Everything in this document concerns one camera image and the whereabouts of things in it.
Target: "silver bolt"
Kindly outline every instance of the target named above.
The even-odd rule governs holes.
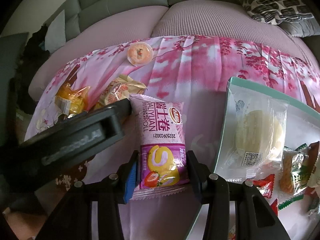
[[[83,182],[82,181],[76,181],[74,185],[75,185],[75,187],[82,187]]]
[[[109,175],[109,179],[112,179],[112,180],[118,179],[118,174],[116,174],[116,173],[110,174],[110,175]]]
[[[252,186],[253,186],[253,181],[247,179],[247,180],[244,182],[244,184],[246,184],[248,187],[252,187]]]
[[[218,179],[218,175],[215,174],[215,173],[211,173],[211,174],[209,175],[209,179],[217,180],[217,179]]]

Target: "beige snack wrapper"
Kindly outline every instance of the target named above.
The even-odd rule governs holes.
[[[145,84],[121,74],[101,94],[95,109],[129,98],[130,94],[142,94],[146,88]]]

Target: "strawberry illustration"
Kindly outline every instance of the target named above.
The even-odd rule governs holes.
[[[159,174],[155,171],[151,171],[144,179],[144,185],[147,187],[157,187],[159,180]]]

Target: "swiss roll package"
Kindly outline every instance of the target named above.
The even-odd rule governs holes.
[[[140,140],[141,196],[168,195],[186,184],[186,148],[181,111],[183,103],[168,103],[131,94],[130,102]]]

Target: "red snack package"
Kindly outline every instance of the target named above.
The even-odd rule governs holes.
[[[253,180],[253,184],[257,187],[260,193],[266,197],[271,198],[273,185],[275,183],[275,175],[270,174],[268,177],[260,180]]]
[[[278,216],[278,199],[276,198],[275,201],[270,205],[274,213]]]

